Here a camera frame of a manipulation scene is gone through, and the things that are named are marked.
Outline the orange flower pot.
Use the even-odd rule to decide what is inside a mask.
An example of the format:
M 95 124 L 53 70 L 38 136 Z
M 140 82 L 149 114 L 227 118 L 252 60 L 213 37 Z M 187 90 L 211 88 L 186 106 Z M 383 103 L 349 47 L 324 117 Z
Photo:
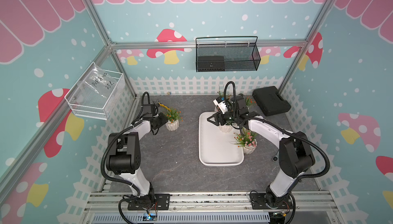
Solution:
M 180 122 L 183 120 L 182 114 L 178 109 L 166 107 L 166 118 L 167 123 L 165 124 L 166 128 L 173 132 L 176 131 L 179 126 Z
M 226 123 L 225 125 L 219 125 L 219 130 L 222 133 L 230 133 L 233 130 L 233 126 L 231 123 Z

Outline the pink flower pot twine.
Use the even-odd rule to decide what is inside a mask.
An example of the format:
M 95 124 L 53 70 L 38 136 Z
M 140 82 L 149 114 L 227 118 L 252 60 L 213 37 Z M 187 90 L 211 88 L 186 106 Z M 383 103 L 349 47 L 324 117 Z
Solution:
M 242 128 L 239 133 L 234 132 L 234 144 L 243 149 L 244 154 L 252 154 L 257 148 L 256 133 Z

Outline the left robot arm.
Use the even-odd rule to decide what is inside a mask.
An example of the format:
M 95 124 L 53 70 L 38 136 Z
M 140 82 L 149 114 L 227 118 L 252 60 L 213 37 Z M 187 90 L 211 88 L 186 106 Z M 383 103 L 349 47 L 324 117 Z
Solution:
M 159 107 L 158 103 L 143 104 L 140 114 L 129 127 L 110 134 L 100 163 L 100 171 L 105 179 L 128 185 L 137 200 L 149 204 L 153 204 L 156 198 L 152 184 L 140 169 L 140 139 L 150 132 L 157 133 L 167 123 Z

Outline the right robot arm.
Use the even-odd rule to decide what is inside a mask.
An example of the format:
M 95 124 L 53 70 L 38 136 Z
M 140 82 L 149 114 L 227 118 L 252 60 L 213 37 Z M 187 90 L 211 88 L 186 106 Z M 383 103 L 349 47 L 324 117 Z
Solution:
M 278 148 L 280 171 L 267 187 L 265 204 L 270 209 L 277 209 L 282 202 L 290 198 L 293 188 L 306 178 L 319 178 L 326 175 L 331 167 L 327 154 L 308 140 L 302 132 L 290 132 L 266 120 L 256 112 L 250 112 L 244 96 L 239 95 L 228 100 L 218 97 L 214 101 L 219 111 L 207 118 L 215 126 L 235 123 L 240 129 L 256 133 Z M 315 164 L 313 149 L 319 152 L 325 162 L 319 173 L 306 172 Z

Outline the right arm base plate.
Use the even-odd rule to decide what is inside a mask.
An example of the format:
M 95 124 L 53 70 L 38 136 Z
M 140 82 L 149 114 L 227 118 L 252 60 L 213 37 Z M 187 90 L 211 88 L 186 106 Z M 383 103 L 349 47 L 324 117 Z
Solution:
M 276 197 L 273 193 L 259 193 L 256 191 L 251 191 L 249 193 L 249 198 L 253 210 L 291 210 L 293 208 L 293 200 L 289 194 L 282 197 Z

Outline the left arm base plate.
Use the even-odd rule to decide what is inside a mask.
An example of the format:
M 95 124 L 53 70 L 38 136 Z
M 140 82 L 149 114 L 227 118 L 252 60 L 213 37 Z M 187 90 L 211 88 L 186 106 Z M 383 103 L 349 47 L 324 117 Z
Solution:
M 170 194 L 155 194 L 154 197 L 149 195 L 136 197 L 128 203 L 128 210 L 168 210 L 170 198 Z

